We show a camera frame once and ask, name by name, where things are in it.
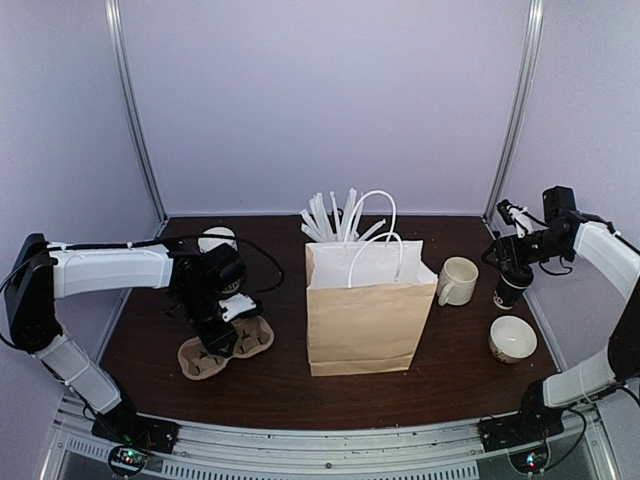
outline paper bag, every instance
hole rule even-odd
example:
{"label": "paper bag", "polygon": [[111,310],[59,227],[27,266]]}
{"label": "paper bag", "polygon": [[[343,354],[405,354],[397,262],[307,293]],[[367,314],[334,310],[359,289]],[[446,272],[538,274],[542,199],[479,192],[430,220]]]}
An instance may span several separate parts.
{"label": "paper bag", "polygon": [[307,349],[313,376],[407,370],[422,336],[437,276],[420,259],[422,242],[307,244]]}

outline mug handle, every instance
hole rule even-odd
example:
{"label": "mug handle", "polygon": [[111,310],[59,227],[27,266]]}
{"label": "mug handle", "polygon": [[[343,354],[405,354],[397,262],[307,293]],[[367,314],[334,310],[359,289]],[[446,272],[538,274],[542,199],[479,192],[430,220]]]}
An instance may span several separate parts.
{"label": "mug handle", "polygon": [[451,289],[453,288],[453,283],[447,283],[444,288],[442,289],[442,292],[440,292],[440,295],[438,295],[438,305],[440,305],[441,307],[444,307],[447,304],[447,298],[449,297],[449,293],[451,292]]}

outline white bag handle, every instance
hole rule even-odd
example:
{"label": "white bag handle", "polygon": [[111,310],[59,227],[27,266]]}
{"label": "white bag handle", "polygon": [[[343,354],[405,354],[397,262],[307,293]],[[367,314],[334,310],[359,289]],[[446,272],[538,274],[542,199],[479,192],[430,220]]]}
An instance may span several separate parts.
{"label": "white bag handle", "polygon": [[389,228],[389,233],[393,232],[393,230],[396,228],[397,212],[396,212],[396,202],[393,200],[393,197],[389,195],[387,192],[385,192],[384,190],[371,190],[370,192],[365,193],[360,198],[360,200],[358,200],[356,205],[353,207],[353,212],[351,212],[351,215],[349,215],[349,220],[347,221],[347,227],[345,228],[345,231],[344,231],[344,243],[347,243],[349,241],[349,237],[351,236],[350,230],[353,228],[353,221],[356,217],[356,213],[358,212],[358,208],[360,208],[360,206],[365,201],[365,199],[367,197],[370,197],[371,195],[384,195],[389,199],[389,201],[391,202],[391,227]]}
{"label": "white bag handle", "polygon": [[349,277],[347,278],[347,288],[352,288],[351,280],[352,280],[352,277],[353,277],[353,267],[355,266],[356,260],[358,260],[358,257],[360,256],[360,254],[362,252],[364,252],[364,249],[367,248],[372,242],[375,242],[376,240],[378,240],[379,238],[382,238],[382,237],[387,237],[387,241],[389,241],[389,237],[393,237],[400,244],[400,258],[398,259],[398,268],[396,268],[396,275],[395,275],[395,277],[393,277],[393,281],[394,282],[398,281],[398,277],[400,276],[400,267],[402,267],[402,257],[404,255],[404,245],[402,245],[402,239],[400,238],[400,235],[398,235],[396,232],[386,232],[386,233],[381,233],[380,235],[376,235],[371,240],[367,241],[367,243],[365,243],[362,247],[360,247],[360,250],[358,250],[358,253],[356,253],[356,256],[353,257],[353,260],[351,262],[351,266],[349,267]]}

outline vent grille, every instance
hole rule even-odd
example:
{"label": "vent grille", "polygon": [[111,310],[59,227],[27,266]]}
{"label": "vent grille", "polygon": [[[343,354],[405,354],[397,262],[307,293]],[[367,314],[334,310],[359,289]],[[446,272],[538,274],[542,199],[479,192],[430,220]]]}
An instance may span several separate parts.
{"label": "vent grille", "polygon": [[67,445],[67,450],[79,453],[85,457],[95,458],[96,460],[106,460],[109,452],[102,445],[93,443],[84,438],[71,437]]}
{"label": "vent grille", "polygon": [[[319,478],[320,475],[256,475],[255,473],[227,473],[219,469],[184,465],[171,460],[165,460],[162,476],[172,480],[295,480],[303,478]],[[393,476],[360,476],[336,475],[338,479],[353,480],[479,480],[478,467],[475,462],[467,462],[451,467],[428,468],[419,473]]]}
{"label": "vent grille", "polygon": [[[73,435],[67,443],[67,451],[102,462],[106,462],[109,454],[107,446]],[[147,468],[145,473],[169,480],[311,480],[327,477],[321,474],[278,475],[273,473],[259,474],[256,472],[231,471],[198,466],[191,463],[185,464],[173,459],[162,459],[162,468],[159,468],[160,465],[157,465],[157,467],[160,471],[151,471]],[[425,468],[388,476],[332,474],[331,478],[335,480],[479,480],[480,476],[476,462],[470,461],[446,467]]]}

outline white backdrop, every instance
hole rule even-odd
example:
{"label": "white backdrop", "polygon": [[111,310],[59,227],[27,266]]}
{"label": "white backdrop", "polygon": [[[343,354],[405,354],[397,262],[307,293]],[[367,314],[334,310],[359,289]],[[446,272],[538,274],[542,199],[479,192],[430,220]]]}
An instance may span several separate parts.
{"label": "white backdrop", "polygon": [[168,213],[295,213],[316,191],[355,186],[392,192],[403,213],[480,214],[528,10],[508,0],[123,2]]}

